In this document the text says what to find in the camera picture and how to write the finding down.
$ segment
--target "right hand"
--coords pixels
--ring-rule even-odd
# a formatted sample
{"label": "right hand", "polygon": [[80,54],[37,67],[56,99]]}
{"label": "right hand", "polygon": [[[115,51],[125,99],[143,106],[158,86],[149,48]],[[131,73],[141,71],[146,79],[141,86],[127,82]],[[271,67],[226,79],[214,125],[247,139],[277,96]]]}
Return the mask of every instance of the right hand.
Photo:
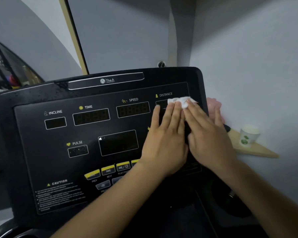
{"label": "right hand", "polygon": [[215,109],[215,122],[196,103],[187,100],[184,115],[191,133],[189,148],[194,158],[217,173],[236,160],[236,153],[221,121],[220,109]]}

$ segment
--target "pink object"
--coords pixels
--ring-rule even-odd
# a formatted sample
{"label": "pink object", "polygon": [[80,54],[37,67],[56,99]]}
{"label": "pink object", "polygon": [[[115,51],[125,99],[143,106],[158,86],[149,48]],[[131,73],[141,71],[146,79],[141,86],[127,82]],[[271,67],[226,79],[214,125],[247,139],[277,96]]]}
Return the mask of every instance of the pink object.
{"label": "pink object", "polygon": [[222,103],[217,101],[215,98],[207,98],[207,108],[209,110],[209,116],[214,121],[215,120],[215,108],[221,108]]}

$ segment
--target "white tissue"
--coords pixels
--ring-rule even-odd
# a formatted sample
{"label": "white tissue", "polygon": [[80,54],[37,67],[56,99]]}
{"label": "white tissue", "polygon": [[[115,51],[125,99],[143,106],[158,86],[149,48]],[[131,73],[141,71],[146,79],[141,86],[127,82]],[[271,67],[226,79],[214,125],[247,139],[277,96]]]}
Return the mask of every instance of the white tissue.
{"label": "white tissue", "polygon": [[188,103],[187,103],[188,99],[190,99],[191,102],[193,102],[193,103],[197,103],[197,101],[195,101],[191,97],[181,97],[181,98],[169,98],[168,99],[168,104],[169,103],[174,103],[174,102],[181,102],[182,108],[187,108],[188,107]]}

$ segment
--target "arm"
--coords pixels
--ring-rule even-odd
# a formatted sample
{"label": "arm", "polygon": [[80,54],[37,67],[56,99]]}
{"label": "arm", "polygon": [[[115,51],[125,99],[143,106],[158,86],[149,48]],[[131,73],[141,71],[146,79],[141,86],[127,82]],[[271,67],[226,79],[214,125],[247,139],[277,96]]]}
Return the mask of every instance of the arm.
{"label": "arm", "polygon": [[219,109],[213,123],[197,104],[188,103],[184,113],[193,156],[234,190],[270,237],[298,237],[298,205],[236,159]]}
{"label": "arm", "polygon": [[163,179],[182,167],[188,147],[181,103],[168,105],[161,126],[159,111],[156,106],[138,163],[52,238],[118,237]]}

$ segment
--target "hand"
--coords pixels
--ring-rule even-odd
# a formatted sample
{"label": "hand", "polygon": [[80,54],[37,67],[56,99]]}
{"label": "hand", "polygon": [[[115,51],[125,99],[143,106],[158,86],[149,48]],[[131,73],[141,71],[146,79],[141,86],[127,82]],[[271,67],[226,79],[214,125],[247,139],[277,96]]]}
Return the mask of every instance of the hand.
{"label": "hand", "polygon": [[225,170],[236,159],[236,153],[221,121],[220,109],[215,109],[213,123],[198,104],[190,100],[187,103],[184,115],[191,128],[188,143],[192,155],[215,173]]}
{"label": "hand", "polygon": [[149,165],[165,177],[177,172],[186,162],[188,146],[184,143],[184,114],[181,103],[168,104],[159,126],[160,106],[155,106],[151,127],[139,162]]}

